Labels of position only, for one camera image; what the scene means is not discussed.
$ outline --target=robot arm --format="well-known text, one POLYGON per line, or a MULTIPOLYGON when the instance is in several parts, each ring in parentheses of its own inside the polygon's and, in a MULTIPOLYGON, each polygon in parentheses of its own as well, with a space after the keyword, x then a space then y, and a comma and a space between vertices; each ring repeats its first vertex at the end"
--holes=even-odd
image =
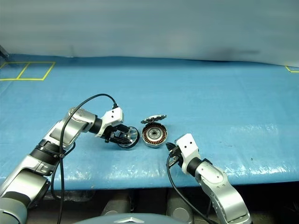
POLYGON ((185 134, 170 149, 170 166, 179 163, 185 174, 191 174, 212 201, 221 224, 250 224, 249 211, 238 191, 229 183, 228 176, 207 160, 201 160, 198 146, 191 134, 185 134))
MULTIPOLYGON (((64 119, 57 122, 0 186, 0 224, 25 224, 27 208, 37 203, 47 192, 50 176, 59 162, 59 143, 62 127, 72 113, 71 108, 64 119)), ((64 131, 63 150, 66 152, 82 133, 92 132, 105 142, 121 147, 132 147, 139 133, 123 123, 120 107, 107 111, 101 119, 84 109, 79 109, 67 123, 64 131)))

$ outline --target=yellow tape line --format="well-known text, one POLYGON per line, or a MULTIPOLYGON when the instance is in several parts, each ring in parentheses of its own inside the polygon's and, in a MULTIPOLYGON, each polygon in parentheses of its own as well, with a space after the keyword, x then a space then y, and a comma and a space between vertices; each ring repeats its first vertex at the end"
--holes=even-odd
POLYGON ((285 68, 291 73, 299 73, 299 70, 290 70, 288 66, 285 66, 285 68))
POLYGON ((5 62, 6 64, 25 64, 25 63, 40 63, 40 64, 52 64, 55 62, 5 62))
POLYGON ((28 66, 30 65, 30 62, 26 64, 26 66, 23 68, 23 70, 19 73, 18 77, 16 79, 19 79, 21 77, 21 75, 24 73, 24 71, 26 70, 26 68, 28 68, 28 66))
POLYGON ((49 68, 49 70, 46 72, 46 74, 43 76, 43 80, 45 80, 45 78, 48 76, 48 74, 50 73, 50 71, 52 70, 52 68, 54 67, 54 65, 56 64, 56 62, 53 62, 52 66, 49 68))
POLYGON ((4 67, 4 65, 6 65, 7 63, 4 62, 1 66, 0 66, 0 69, 2 69, 4 67))

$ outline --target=floor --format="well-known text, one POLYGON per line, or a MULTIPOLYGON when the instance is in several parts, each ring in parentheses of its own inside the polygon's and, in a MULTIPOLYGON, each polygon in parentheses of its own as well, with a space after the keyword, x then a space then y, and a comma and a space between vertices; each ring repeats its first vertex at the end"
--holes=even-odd
MULTIPOLYGON (((252 215, 254 224, 296 223, 299 218, 294 203, 299 202, 299 182, 237 186, 252 215)), ((168 189, 136 189, 134 192, 134 212, 165 214, 168 189)), ((200 188, 183 189, 184 194, 201 211, 206 210, 208 198, 200 188)), ((88 192, 68 192, 67 197, 77 201, 66 201, 64 204, 63 224, 71 224, 80 220, 101 215, 107 201, 115 193, 113 190, 88 192)), ((29 211, 27 224, 54 224, 57 221, 59 202, 46 196, 40 205, 29 211)), ((210 218, 217 221, 211 212, 210 218)), ((195 215, 195 224, 205 224, 195 215)))

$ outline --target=yellow tape square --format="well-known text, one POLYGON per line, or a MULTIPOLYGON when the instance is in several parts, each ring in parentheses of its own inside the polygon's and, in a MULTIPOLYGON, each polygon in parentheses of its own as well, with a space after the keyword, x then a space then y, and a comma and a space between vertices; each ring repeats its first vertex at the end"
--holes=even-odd
POLYGON ((54 65, 56 62, 4 62, 1 66, 0 69, 2 69, 5 65, 7 64, 25 64, 24 68, 22 71, 18 74, 16 78, 1 78, 0 81, 43 81, 45 78, 48 76, 50 71, 53 69, 54 65), (50 68, 46 71, 46 73, 43 75, 42 78, 22 78, 22 74, 25 72, 25 70, 30 66, 31 64, 51 64, 50 68))
POLYGON ((26 63, 18 63, 14 64, 13 66, 3 63, 0 67, 0 79, 15 80, 25 66, 26 63))

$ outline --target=metal disc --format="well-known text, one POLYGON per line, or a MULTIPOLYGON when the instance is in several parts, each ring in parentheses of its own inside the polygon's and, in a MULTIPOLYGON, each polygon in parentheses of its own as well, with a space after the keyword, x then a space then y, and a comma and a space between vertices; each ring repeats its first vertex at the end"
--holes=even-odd
POLYGON ((129 131, 127 133, 120 132, 118 137, 121 138, 126 138, 128 139, 131 143, 130 144, 118 144, 122 148, 131 148, 135 146, 139 140, 139 132, 135 127, 129 127, 129 131))

